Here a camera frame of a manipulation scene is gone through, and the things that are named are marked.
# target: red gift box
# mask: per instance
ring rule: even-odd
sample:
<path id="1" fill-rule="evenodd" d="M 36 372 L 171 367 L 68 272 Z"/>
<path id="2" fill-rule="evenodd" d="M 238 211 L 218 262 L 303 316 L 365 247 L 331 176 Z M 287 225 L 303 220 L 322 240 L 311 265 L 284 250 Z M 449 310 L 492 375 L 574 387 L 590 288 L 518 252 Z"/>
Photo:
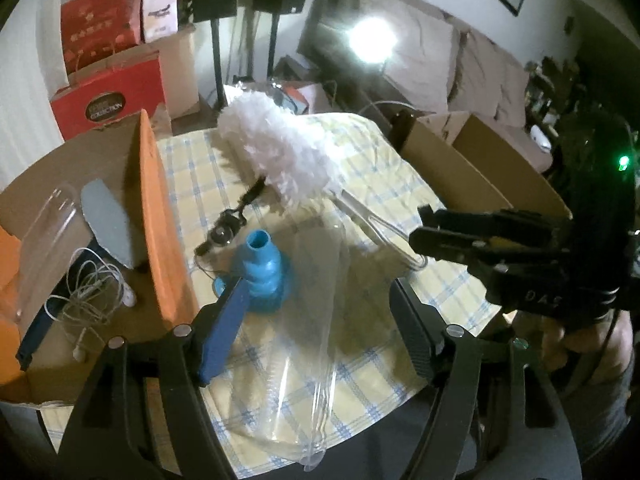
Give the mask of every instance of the red gift box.
<path id="1" fill-rule="evenodd" d="M 142 0 L 71 0 L 60 9 L 66 73 L 140 44 Z"/>
<path id="2" fill-rule="evenodd" d="M 74 74 L 70 81 L 72 86 L 51 100 L 65 140 L 142 109 L 151 117 L 165 102 L 157 52 L 118 66 L 103 60 Z"/>

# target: yellow tablecloth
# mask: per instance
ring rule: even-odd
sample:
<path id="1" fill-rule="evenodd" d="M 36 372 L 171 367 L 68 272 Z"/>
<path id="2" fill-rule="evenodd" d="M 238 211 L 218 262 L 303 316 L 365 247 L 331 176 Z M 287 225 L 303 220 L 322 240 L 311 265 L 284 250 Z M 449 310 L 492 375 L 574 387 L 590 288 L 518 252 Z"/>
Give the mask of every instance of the yellow tablecloth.
<path id="1" fill-rule="evenodd" d="M 442 207 L 429 186 L 371 121 L 351 114 L 323 114 L 305 120 L 334 134 L 336 144 L 346 154 L 342 161 L 345 188 L 382 218 L 409 233 L 420 224 L 418 206 Z M 254 175 L 242 154 L 222 141 L 216 130 L 161 140 L 158 147 L 198 302 L 211 303 L 216 300 L 211 278 L 195 266 L 193 250 L 202 243 L 220 212 L 237 205 L 254 182 Z M 334 408 L 326 425 L 327 445 L 334 446 L 368 428 L 424 385 L 414 373 L 389 312 L 388 290 L 393 279 L 408 277 L 423 302 L 436 306 L 447 322 L 465 326 L 476 335 L 498 308 L 484 300 L 484 287 L 462 266 L 432 261 L 424 270 L 410 272 L 395 252 L 373 242 L 328 198 L 282 210 L 274 192 L 267 190 L 257 204 L 245 210 L 248 225 L 238 242 L 255 228 L 266 229 L 275 240 L 283 240 L 305 220 L 328 214 L 339 216 L 347 226 L 351 253 L 347 307 L 338 341 Z M 211 269 L 228 269 L 234 247 L 216 250 L 209 262 Z M 225 373 L 202 391 L 219 440 L 241 478 L 287 464 L 245 436 L 255 425 L 262 400 L 257 393 L 259 388 L 252 385 L 264 381 L 268 343 L 264 337 L 263 323 L 249 315 L 236 338 Z M 158 394 L 155 388 L 150 388 L 151 398 Z M 310 393 L 305 392 L 301 388 L 287 399 L 293 419 L 308 413 L 311 400 Z M 159 405 L 153 403 L 152 411 L 159 410 Z M 68 408 L 43 412 L 54 444 L 62 436 L 69 413 Z M 176 470 L 166 428 L 155 424 L 154 436 L 163 465 Z"/>

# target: hand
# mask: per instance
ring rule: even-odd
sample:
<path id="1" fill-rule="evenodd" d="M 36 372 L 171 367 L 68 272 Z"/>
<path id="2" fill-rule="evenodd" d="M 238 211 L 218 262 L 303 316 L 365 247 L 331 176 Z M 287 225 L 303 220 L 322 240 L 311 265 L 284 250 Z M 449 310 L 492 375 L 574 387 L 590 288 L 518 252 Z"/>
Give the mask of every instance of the hand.
<path id="1" fill-rule="evenodd" d="M 612 319 L 609 317 L 606 321 L 566 335 L 564 326 L 557 320 L 520 312 L 514 320 L 513 328 L 518 336 L 527 339 L 532 339 L 535 331 L 542 331 L 542 363 L 551 373 L 566 365 L 568 351 L 580 354 L 600 352 L 611 322 Z M 623 310 L 600 364 L 591 376 L 590 384 L 600 384 L 620 377 L 631 362 L 633 344 L 631 318 L 629 313 Z"/>

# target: cushion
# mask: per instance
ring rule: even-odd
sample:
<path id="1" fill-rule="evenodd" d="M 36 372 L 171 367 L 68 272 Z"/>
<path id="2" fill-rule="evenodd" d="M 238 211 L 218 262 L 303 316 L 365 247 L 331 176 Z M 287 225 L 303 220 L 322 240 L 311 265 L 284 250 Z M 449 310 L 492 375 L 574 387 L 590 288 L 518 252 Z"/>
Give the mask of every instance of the cushion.
<path id="1" fill-rule="evenodd" d="M 451 94 L 453 85 L 456 81 L 456 66 L 458 64 L 458 54 L 460 53 L 460 41 L 462 41 L 462 34 L 456 27 L 453 28 L 451 33 L 451 55 L 449 56 L 449 79 L 447 80 L 447 96 Z"/>
<path id="2" fill-rule="evenodd" d="M 360 0 L 362 16 L 379 16 L 398 43 L 384 75 L 414 107 L 447 111 L 453 26 L 401 0 Z"/>
<path id="3" fill-rule="evenodd" d="M 529 83 L 529 73 L 511 54 L 498 46 L 495 47 L 495 50 L 504 65 L 504 77 L 501 84 L 502 97 L 498 103 L 495 119 L 507 126 L 522 128 L 527 121 L 525 92 Z"/>
<path id="4" fill-rule="evenodd" d="M 503 76 L 504 65 L 494 44 L 474 30 L 468 32 L 460 46 L 449 110 L 495 117 Z"/>
<path id="5" fill-rule="evenodd" d="M 460 20 L 459 18 L 456 18 L 455 16 L 453 16 L 452 14 L 449 14 L 448 12 L 444 13 L 444 19 L 447 23 L 450 23 L 451 25 L 453 25 L 456 28 L 456 30 L 459 30 L 461 34 L 467 34 L 472 30 L 475 31 L 475 29 L 471 27 L 471 25 L 469 25 L 467 22 L 463 22 L 462 20 Z"/>

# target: plastic bag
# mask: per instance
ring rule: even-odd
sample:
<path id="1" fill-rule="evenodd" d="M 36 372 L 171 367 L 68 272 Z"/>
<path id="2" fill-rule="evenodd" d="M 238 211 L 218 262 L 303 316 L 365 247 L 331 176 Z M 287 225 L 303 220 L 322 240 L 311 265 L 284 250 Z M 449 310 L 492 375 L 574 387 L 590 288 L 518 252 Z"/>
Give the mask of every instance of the plastic bag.
<path id="1" fill-rule="evenodd" d="M 21 336 L 65 275 L 69 257 L 78 248 L 78 233 L 86 230 L 83 226 L 76 192 L 64 185 L 47 199 L 24 235 L 14 318 Z"/>
<path id="2" fill-rule="evenodd" d="M 273 314 L 266 389 L 252 437 L 311 471 L 326 450 L 335 389 L 330 334 L 344 302 L 349 251 L 339 222 L 301 227 L 290 254 L 292 291 Z"/>

